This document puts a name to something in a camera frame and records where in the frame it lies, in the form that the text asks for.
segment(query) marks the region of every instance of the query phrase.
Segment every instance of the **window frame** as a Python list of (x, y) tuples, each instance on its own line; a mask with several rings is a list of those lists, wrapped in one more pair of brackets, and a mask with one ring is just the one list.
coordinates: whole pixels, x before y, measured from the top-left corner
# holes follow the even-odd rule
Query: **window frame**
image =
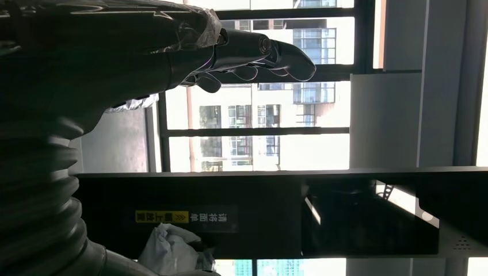
[[(353, 64), (326, 64), (335, 63), (334, 58), (321, 58), (317, 65), (315, 75), (307, 82), (340, 82), (349, 81), (351, 74), (377, 74), (381, 70), (373, 69), (373, 37), (375, 0), (354, 0), (353, 8), (340, 7), (300, 7), (297, 9), (275, 10), (219, 10), (217, 16), (222, 21), (233, 20), (280, 20), (306, 19), (306, 18), (333, 18), (354, 17), (354, 63)], [(258, 69), (258, 75), (253, 80), (243, 80), (233, 74), (211, 73), (223, 86), (246, 86), (253, 83), (294, 83), (296, 80), (290, 76), (277, 76), (268, 70)], [(170, 137), (223, 137), (223, 136), (280, 136), (280, 135), (320, 135), (349, 133), (349, 128), (229, 128), (229, 129), (168, 129), (166, 114), (166, 98), (160, 97), (157, 104), (162, 171), (170, 171)]]

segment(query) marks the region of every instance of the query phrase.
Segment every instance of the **robotic hand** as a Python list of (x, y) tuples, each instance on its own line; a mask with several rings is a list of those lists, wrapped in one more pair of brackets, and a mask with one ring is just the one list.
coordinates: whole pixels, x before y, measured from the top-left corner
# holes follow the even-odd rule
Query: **robotic hand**
[(77, 155), (65, 142), (114, 104), (178, 85), (216, 92), (211, 72), (250, 81), (257, 68), (297, 81), (315, 73), (293, 45), (222, 29), (196, 7), (0, 0), (0, 182), (9, 199), (0, 206), (0, 274), (155, 276), (87, 238), (71, 198), (78, 182), (66, 175)]
[(222, 29), (211, 60), (194, 70), (181, 84), (198, 85), (214, 93), (219, 90), (220, 82), (209, 72), (233, 73), (251, 81), (257, 76), (258, 67), (278, 76), (289, 75), (297, 81), (307, 81), (315, 73), (313, 62), (291, 44), (271, 40), (264, 34)]

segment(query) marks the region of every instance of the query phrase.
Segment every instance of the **plastic bag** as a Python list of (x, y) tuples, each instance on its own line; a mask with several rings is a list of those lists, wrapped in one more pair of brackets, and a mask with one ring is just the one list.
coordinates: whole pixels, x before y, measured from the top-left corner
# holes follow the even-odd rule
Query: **plastic bag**
[(171, 224), (159, 224), (151, 232), (138, 262), (159, 275), (193, 271), (199, 254), (189, 243), (201, 241), (194, 233)]
[(213, 10), (155, 0), (17, 0), (0, 9), (16, 22), (2, 40), (71, 56), (194, 50), (215, 45), (222, 28)]
[(115, 106), (113, 108), (109, 108), (105, 111), (105, 113), (117, 113), (117, 112), (124, 112), (127, 110), (136, 110), (140, 108), (149, 108), (153, 106), (156, 102), (159, 101), (159, 94), (152, 94), (143, 99), (131, 99), (123, 105)]

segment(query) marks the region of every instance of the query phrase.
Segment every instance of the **wall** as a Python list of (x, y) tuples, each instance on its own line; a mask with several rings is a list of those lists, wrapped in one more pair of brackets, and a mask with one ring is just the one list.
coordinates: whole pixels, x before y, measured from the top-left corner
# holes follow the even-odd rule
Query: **wall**
[(383, 68), (420, 70), (427, 0), (387, 0)]
[(421, 74), (351, 77), (350, 167), (415, 167)]

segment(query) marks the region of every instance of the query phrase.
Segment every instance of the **yellow label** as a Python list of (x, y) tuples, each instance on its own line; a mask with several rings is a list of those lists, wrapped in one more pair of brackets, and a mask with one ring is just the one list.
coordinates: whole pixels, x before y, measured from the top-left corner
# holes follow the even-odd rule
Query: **yellow label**
[(188, 211), (136, 211), (136, 223), (189, 223)]

